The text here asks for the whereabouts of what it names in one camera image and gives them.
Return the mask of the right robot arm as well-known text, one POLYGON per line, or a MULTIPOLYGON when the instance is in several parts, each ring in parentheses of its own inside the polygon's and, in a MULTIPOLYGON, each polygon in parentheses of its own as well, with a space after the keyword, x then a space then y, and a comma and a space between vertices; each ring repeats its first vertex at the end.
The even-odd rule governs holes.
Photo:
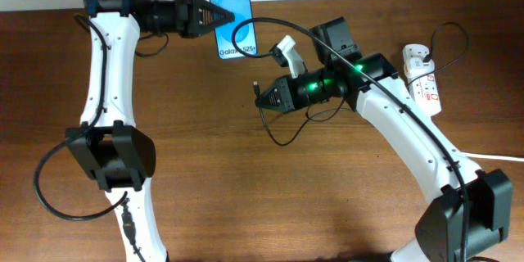
POLYGON ((282 113, 339 97, 389 142, 416 178, 428 204, 406 245, 363 261, 482 261, 481 253, 508 238, 513 185, 500 169, 484 171, 465 156, 413 101, 397 70, 380 53, 366 57, 330 44, 333 34, 281 20, 312 39, 324 64, 304 69, 293 46, 271 55, 291 73, 257 91, 259 110, 282 113))

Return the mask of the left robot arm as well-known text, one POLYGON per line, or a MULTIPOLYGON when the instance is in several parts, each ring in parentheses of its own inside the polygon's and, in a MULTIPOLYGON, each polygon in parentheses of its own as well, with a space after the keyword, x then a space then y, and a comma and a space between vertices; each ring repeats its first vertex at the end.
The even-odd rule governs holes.
POLYGON ((197 38, 234 21, 206 0, 84 0, 92 41, 88 97, 65 132, 83 172, 111 203, 128 261, 166 261, 151 199, 154 142, 136 127, 133 62, 142 33, 197 38))

